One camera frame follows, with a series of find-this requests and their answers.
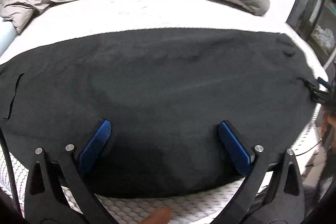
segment white mattress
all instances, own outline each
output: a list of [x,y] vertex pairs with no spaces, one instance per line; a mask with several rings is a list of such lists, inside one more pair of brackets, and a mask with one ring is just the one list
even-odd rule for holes
[[[256,17],[234,9],[217,0],[78,0],[57,5],[36,17],[17,36],[4,54],[0,64],[29,49],[98,33],[151,28],[215,28],[285,33],[304,52],[314,76],[328,79],[315,53],[286,23]],[[303,129],[293,145],[296,155],[307,152],[318,142],[314,121],[320,110],[315,108],[311,122]],[[301,173],[314,149],[297,157]],[[21,203],[28,170],[12,157],[16,185]],[[268,185],[268,173],[262,187]],[[115,199],[98,197],[120,224],[140,222],[155,207],[167,205],[173,210],[171,223],[209,223],[233,197],[242,180],[192,195],[159,199]],[[10,194],[9,179],[0,152],[0,186]],[[79,208],[64,188],[71,207]]]

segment light blue fabric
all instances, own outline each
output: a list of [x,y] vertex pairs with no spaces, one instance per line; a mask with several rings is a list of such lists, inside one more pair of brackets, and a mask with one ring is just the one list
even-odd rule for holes
[[10,21],[0,17],[0,56],[17,36],[16,30]]

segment blue textured pad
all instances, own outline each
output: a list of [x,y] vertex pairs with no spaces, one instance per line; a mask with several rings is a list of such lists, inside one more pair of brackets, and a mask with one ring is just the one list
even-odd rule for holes
[[97,132],[93,135],[83,152],[79,156],[78,172],[81,175],[91,171],[100,153],[105,147],[106,142],[111,136],[112,126],[105,120]]
[[221,122],[218,134],[237,171],[244,176],[248,175],[251,172],[251,157],[233,130],[226,122]]

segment black cord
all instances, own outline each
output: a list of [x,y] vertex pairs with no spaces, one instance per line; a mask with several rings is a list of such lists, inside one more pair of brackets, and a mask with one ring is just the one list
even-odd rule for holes
[[1,128],[0,128],[0,145],[2,148],[2,152],[5,156],[5,161],[6,161],[7,171],[8,171],[8,176],[9,176],[10,189],[12,191],[12,196],[13,196],[13,201],[14,201],[14,207],[20,213],[20,215],[22,215],[20,203],[19,203],[19,197],[17,196],[17,189],[16,189],[16,184],[15,184],[15,177],[14,177],[11,156],[9,154],[5,136],[3,135]]
[[316,147],[320,142],[321,142],[322,140],[320,140],[316,145],[314,145],[312,148],[310,148],[309,150],[307,150],[306,152],[304,152],[304,153],[301,153],[301,154],[298,154],[298,155],[295,155],[296,157],[298,157],[298,156],[301,156],[301,155],[303,155],[303,154],[305,154],[305,153],[307,153],[307,152],[309,152],[310,150],[312,150],[314,147]]

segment blue gripper pad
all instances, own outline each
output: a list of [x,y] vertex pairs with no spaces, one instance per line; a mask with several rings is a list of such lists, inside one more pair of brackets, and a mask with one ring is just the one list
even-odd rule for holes
[[79,156],[78,172],[81,175],[91,171],[100,153],[104,149],[106,142],[111,136],[111,131],[111,123],[108,120],[104,120],[103,124],[99,127]]
[[237,171],[244,176],[249,175],[255,157],[250,145],[229,121],[219,124],[218,134]]

